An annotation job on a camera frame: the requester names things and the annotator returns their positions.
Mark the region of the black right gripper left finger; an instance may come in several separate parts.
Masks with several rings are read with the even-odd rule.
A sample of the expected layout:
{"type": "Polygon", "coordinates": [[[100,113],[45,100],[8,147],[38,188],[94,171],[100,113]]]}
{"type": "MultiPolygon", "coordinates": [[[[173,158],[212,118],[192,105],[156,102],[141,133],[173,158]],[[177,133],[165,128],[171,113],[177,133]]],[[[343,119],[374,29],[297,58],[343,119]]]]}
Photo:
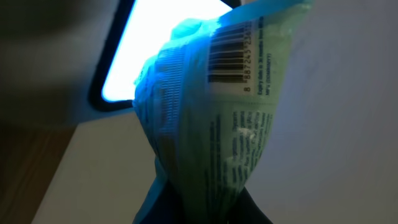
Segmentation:
{"type": "Polygon", "coordinates": [[[152,183],[132,224],[185,224],[182,200],[169,181],[152,183]]]}

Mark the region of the white teal wipes pack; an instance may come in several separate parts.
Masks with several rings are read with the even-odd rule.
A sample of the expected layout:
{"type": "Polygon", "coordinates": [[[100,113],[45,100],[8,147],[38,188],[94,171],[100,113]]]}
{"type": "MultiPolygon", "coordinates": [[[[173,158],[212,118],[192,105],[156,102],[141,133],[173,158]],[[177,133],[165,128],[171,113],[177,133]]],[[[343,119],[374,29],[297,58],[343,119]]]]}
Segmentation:
{"type": "Polygon", "coordinates": [[[224,223],[271,133],[292,36],[310,1],[185,19],[136,81],[133,107],[188,223],[224,223]]]}

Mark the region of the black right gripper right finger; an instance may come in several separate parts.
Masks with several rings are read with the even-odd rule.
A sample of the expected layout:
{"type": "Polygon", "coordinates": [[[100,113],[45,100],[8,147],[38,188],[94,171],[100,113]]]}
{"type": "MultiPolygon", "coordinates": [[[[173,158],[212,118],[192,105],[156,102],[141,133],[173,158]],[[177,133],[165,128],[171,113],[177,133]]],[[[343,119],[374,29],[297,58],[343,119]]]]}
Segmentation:
{"type": "Polygon", "coordinates": [[[248,190],[243,188],[229,210],[229,224],[273,224],[256,205],[248,190]]]}

